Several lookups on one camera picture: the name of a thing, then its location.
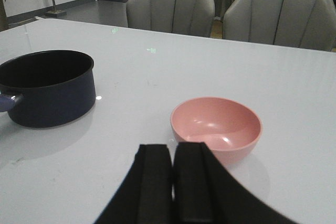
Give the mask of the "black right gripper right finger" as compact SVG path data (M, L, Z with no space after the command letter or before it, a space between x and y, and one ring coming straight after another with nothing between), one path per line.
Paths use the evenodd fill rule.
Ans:
M174 155L176 223L292 223L250 193L204 143L180 142Z

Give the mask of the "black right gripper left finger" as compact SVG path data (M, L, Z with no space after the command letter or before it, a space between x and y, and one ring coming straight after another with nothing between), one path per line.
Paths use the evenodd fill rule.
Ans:
M141 144L122 184L95 223L170 223L172 180L168 147Z

